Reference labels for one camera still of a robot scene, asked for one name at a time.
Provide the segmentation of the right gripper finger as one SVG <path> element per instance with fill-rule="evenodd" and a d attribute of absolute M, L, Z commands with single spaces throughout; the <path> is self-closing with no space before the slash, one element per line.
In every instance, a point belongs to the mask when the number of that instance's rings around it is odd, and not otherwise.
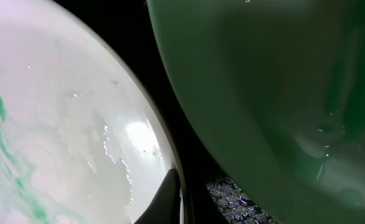
<path fill-rule="evenodd" d="M 134 224 L 179 224 L 180 201 L 178 171 L 170 169 L 150 205 Z"/>

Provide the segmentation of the white plate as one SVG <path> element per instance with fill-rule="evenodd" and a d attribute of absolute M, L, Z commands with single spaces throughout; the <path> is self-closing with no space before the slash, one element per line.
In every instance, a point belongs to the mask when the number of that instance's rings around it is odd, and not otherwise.
<path fill-rule="evenodd" d="M 0 223 L 134 223 L 170 169 L 135 74 L 53 1 L 0 0 Z"/>

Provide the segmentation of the mint green plate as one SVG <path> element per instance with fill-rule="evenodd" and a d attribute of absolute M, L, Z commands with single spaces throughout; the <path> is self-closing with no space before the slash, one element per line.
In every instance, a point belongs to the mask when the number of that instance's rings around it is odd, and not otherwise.
<path fill-rule="evenodd" d="M 365 0 L 147 3 L 173 90 L 282 223 L 365 223 Z"/>

